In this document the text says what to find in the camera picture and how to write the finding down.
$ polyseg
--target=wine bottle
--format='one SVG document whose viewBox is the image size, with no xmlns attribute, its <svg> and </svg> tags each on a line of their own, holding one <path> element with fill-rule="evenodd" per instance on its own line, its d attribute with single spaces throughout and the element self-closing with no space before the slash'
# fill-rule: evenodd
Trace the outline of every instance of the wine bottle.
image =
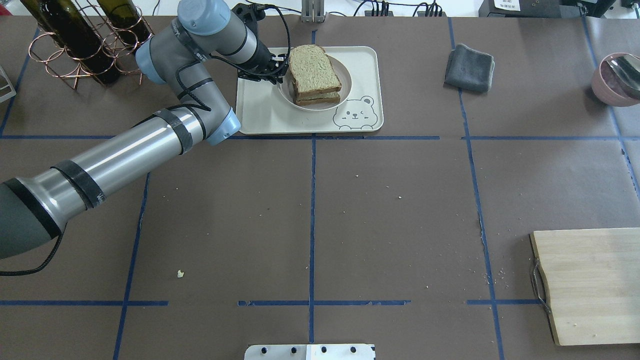
<svg viewBox="0 0 640 360">
<path fill-rule="evenodd" d="M 40 29 L 48 33 L 53 33 L 53 30 L 47 25 L 42 12 L 40 12 L 40 1 L 39 0 L 20 0 L 20 2 L 24 5 L 27 11 L 33 16 L 38 22 L 38 26 Z M 64 47 L 62 41 L 58 38 L 56 34 L 51 34 L 51 38 L 60 48 Z"/>
<path fill-rule="evenodd" d="M 67 47 L 67 52 L 80 60 L 83 68 L 94 74 L 93 78 L 103 84 L 113 83 L 120 77 L 108 56 L 102 40 L 86 23 L 71 0 L 39 0 L 40 12 L 50 29 Z"/>
<path fill-rule="evenodd" d="M 136 42 L 143 43 L 151 35 L 131 0 L 98 0 L 98 4 L 114 27 L 128 30 L 118 31 L 125 46 L 134 47 Z"/>
</svg>

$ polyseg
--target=metal bracket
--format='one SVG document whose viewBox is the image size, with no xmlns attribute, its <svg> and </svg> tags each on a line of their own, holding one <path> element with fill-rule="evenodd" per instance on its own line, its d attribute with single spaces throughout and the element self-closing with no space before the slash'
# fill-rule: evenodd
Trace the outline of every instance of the metal bracket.
<svg viewBox="0 0 640 360">
<path fill-rule="evenodd" d="M 375 360 L 370 344 L 252 345 L 244 360 Z"/>
<path fill-rule="evenodd" d="M 0 66 L 0 102 L 11 99 L 15 96 L 15 89 L 11 84 L 11 80 Z"/>
<path fill-rule="evenodd" d="M 302 0 L 302 22 L 324 22 L 324 0 Z"/>
</svg>

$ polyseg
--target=bear illustration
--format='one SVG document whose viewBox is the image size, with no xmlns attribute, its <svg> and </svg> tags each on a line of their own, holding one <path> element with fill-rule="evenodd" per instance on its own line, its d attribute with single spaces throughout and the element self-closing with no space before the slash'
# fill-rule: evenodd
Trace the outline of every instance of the bear illustration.
<svg viewBox="0 0 640 360">
<path fill-rule="evenodd" d="M 333 123 L 340 130 L 373 130 L 378 123 L 378 116 L 373 111 L 373 98 L 365 95 L 360 100 L 345 101 L 335 110 Z"/>
</svg>

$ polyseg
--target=pink bowl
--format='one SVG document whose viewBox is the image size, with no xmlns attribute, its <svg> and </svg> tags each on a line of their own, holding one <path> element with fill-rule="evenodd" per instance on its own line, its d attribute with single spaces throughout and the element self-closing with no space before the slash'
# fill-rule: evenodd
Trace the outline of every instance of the pink bowl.
<svg viewBox="0 0 640 360">
<path fill-rule="evenodd" d="M 593 72 L 591 88 L 593 93 L 605 104 L 611 106 L 632 106 L 640 104 L 640 100 L 627 96 L 618 84 L 617 75 L 611 70 L 607 60 L 626 55 L 626 53 L 614 53 L 607 55 Z"/>
</svg>

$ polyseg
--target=black tape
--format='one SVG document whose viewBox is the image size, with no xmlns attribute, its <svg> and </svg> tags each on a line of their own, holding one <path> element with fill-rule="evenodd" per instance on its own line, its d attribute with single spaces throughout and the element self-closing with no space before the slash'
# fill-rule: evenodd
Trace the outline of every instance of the black tape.
<svg viewBox="0 0 640 360">
<path fill-rule="evenodd" d="M 102 204 L 107 198 L 100 186 L 93 180 L 91 175 L 87 174 L 80 165 L 71 160 L 63 160 L 51 168 L 60 171 L 71 185 L 76 189 L 82 198 L 87 209 L 95 208 Z"/>
<path fill-rule="evenodd" d="M 42 227 L 49 233 L 51 238 L 55 238 L 59 236 L 62 231 L 53 220 L 51 215 L 44 209 L 40 201 L 36 199 L 35 196 L 24 186 L 18 179 L 13 178 L 11 180 L 7 180 L 4 184 L 11 190 L 15 196 L 22 201 L 22 203 L 31 211 L 33 216 L 38 219 L 38 221 L 42 224 Z"/>
<path fill-rule="evenodd" d="M 178 18 L 171 21 L 171 29 L 180 44 L 189 49 L 201 63 L 211 59 L 211 55 L 204 51 L 191 37 L 191 34 L 182 26 Z"/>
<path fill-rule="evenodd" d="M 198 114 L 197 111 L 195 111 L 193 108 L 193 104 L 180 104 L 180 105 L 175 105 L 175 106 L 169 106 L 167 108 L 167 110 L 175 110 L 175 109 L 179 109 L 179 108 L 185 108 L 187 110 L 189 110 L 189 112 L 195 116 L 195 118 L 198 120 L 198 122 L 200 123 L 200 129 L 202 129 L 202 139 L 206 139 L 207 138 L 207 128 L 204 126 L 204 121 L 202 121 L 202 117 L 200 117 L 200 115 Z"/>
<path fill-rule="evenodd" d="M 182 121 L 180 121 L 180 118 L 167 109 L 158 110 L 154 115 L 166 121 L 166 123 L 171 126 L 176 136 L 178 136 L 178 140 L 180 140 L 180 144 L 182 145 L 180 155 L 191 150 L 193 146 L 193 138 L 191 137 L 189 130 L 187 130 L 187 127 L 182 123 Z"/>
</svg>

